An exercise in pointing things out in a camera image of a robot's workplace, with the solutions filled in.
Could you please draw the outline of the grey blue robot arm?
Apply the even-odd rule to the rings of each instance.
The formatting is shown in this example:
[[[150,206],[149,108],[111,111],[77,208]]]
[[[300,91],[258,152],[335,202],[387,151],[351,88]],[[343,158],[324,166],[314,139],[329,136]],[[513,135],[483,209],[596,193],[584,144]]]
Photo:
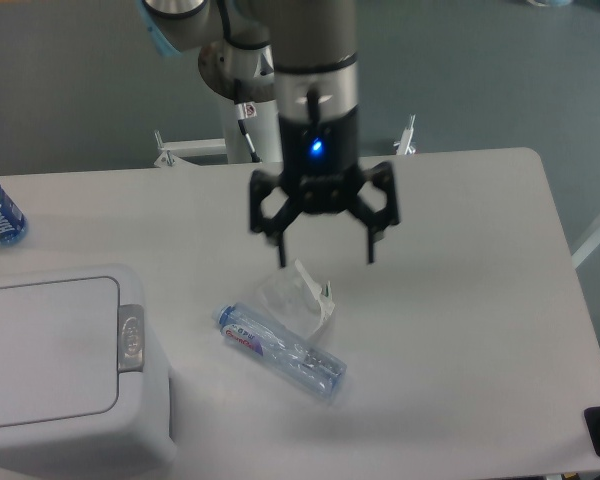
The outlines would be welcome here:
[[[367,230],[367,256],[400,222],[390,162],[359,164],[356,5],[352,1],[141,1],[152,35],[169,52],[222,42],[271,52],[282,171],[253,172],[249,228],[286,263],[285,230],[301,214],[349,212]]]

